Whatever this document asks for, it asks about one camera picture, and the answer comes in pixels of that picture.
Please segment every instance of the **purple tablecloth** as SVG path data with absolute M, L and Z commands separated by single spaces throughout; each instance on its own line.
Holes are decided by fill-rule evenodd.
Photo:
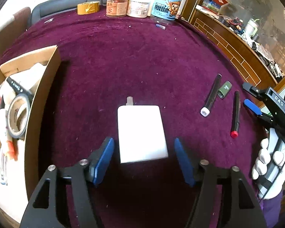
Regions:
M 65 167 L 87 158 L 108 135 L 118 142 L 117 108 L 133 96 L 136 105 L 160 107 L 169 158 L 121 165 L 115 151 L 103 183 L 91 190 L 106 228 L 185 226 L 195 195 L 173 150 L 176 137 L 216 166 L 237 165 L 252 184 L 249 172 L 264 133 L 242 106 L 239 136 L 230 137 L 233 93 L 238 89 L 242 101 L 250 97 L 232 63 L 210 40 L 178 22 L 162 30 L 149 18 L 108 18 L 104 8 L 53 17 L 29 28 L 0 60 L 58 45 L 62 63 L 43 115 L 40 176 L 50 164 Z M 200 109 L 218 73 L 222 84 L 230 81 L 233 87 L 204 118 Z M 68 201 L 76 226 L 70 196 Z M 218 189 L 211 228 L 219 201 Z

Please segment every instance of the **human hand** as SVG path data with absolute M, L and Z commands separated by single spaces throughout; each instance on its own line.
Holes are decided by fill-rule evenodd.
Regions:
M 256 180 L 259 175 L 264 175 L 267 172 L 267 165 L 270 163 L 271 157 L 267 150 L 269 144 L 268 138 L 261 141 L 261 150 L 259 151 L 259 156 L 257 157 L 254 166 L 252 167 L 251 175 L 252 179 Z M 274 162 L 278 167 L 282 167 L 285 162 L 285 150 L 282 152 L 276 151 L 273 154 Z M 285 182 L 285 165 L 278 175 L 277 179 L 272 184 L 270 190 L 267 192 L 264 199 L 271 199 L 276 197 L 282 190 L 283 183 Z M 259 192 L 259 198 L 263 198 L 263 194 Z

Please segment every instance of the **black cable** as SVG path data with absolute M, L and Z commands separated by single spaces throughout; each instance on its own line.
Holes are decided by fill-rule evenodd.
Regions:
M 265 192 L 265 194 L 263 195 L 263 197 L 261 198 L 261 200 L 260 200 L 259 202 L 261 202 L 261 201 L 265 198 L 265 196 L 267 195 L 268 191 L 271 189 L 272 185 L 274 185 L 274 182 L 276 181 L 277 177 L 280 175 L 281 170 L 284 168 L 284 165 L 285 165 L 285 161 L 284 161 L 282 167 L 279 168 L 279 173 L 278 173 L 277 176 L 274 178 L 272 184 L 271 184 L 270 187 L 267 189 L 267 191 Z

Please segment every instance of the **white charger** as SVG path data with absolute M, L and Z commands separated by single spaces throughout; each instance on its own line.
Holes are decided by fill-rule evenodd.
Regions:
M 163 122 L 157 105 L 123 105 L 117 113 L 121 163 L 168 157 Z

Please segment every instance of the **blue gripper pad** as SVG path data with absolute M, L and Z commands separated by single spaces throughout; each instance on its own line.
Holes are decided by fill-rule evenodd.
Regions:
M 261 109 L 257 107 L 253 102 L 251 102 L 249 99 L 244 100 L 244 105 L 252 112 L 254 112 L 257 116 L 260 116 L 262 114 Z
M 178 138 L 176 138 L 174 141 L 174 149 L 176 152 L 178 163 L 180 164 L 180 168 L 185 179 L 185 183 L 189 184 L 190 187 L 193 187 L 196 183 L 193 178 L 193 167 L 187 153 L 183 148 L 183 145 L 181 144 Z
M 93 184 L 97 186 L 104 179 L 107 168 L 114 152 L 114 140 L 110 138 L 94 170 Z

